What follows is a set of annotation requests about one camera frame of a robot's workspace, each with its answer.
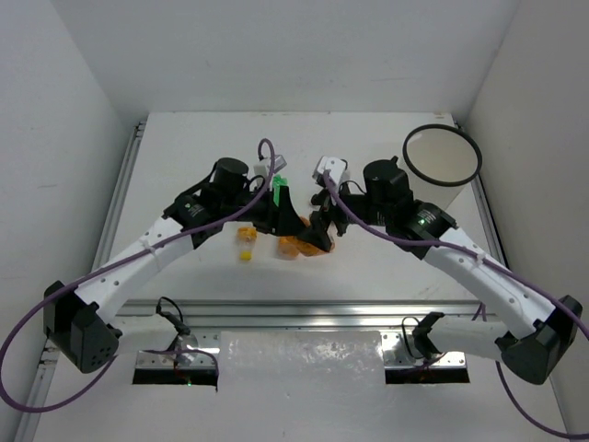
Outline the green plastic bottle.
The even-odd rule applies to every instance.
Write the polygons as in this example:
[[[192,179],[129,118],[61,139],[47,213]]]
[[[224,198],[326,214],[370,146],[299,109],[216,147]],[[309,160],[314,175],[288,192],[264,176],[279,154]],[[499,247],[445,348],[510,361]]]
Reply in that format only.
[[[276,174],[273,176],[271,182],[271,208],[273,210],[273,220],[275,223],[279,222],[281,213],[283,211],[282,190],[287,186],[288,181],[281,174]]]

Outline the clear bottle with yellow cap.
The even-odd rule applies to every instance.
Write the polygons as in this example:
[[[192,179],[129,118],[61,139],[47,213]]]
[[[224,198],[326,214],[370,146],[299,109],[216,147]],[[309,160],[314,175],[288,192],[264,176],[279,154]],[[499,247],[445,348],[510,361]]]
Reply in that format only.
[[[249,262],[252,259],[257,237],[255,227],[240,227],[237,230],[238,258],[241,262]]]

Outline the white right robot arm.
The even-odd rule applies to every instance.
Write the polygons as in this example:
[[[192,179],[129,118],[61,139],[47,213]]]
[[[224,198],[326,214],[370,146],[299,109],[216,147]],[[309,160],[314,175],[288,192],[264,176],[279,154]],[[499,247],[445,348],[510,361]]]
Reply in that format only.
[[[501,362],[520,379],[543,384],[576,333],[587,330],[581,321],[582,305],[573,297],[556,299],[523,282],[447,212],[415,199],[408,175],[395,158],[365,166],[365,191],[359,194],[343,183],[346,169],[346,161],[336,157],[318,161],[312,177],[322,190],[313,198],[317,211],[300,238],[328,251],[331,227],[338,236],[350,225],[361,227],[445,273],[497,317],[474,322],[430,312],[406,341],[412,358],[429,361],[446,352],[462,352]]]

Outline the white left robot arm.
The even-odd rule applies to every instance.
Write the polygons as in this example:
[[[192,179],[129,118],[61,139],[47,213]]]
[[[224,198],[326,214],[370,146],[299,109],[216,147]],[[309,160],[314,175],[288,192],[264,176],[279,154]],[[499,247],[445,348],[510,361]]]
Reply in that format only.
[[[131,295],[175,260],[220,233],[227,222],[249,222],[259,232],[295,236],[305,228],[289,189],[273,185],[270,173],[286,165],[283,157],[264,158],[252,170],[223,157],[199,183],[181,192],[145,233],[75,288],[56,282],[47,288],[43,309],[47,337],[84,374],[119,354],[179,349],[191,330],[184,321],[158,309],[148,317],[121,319]]]

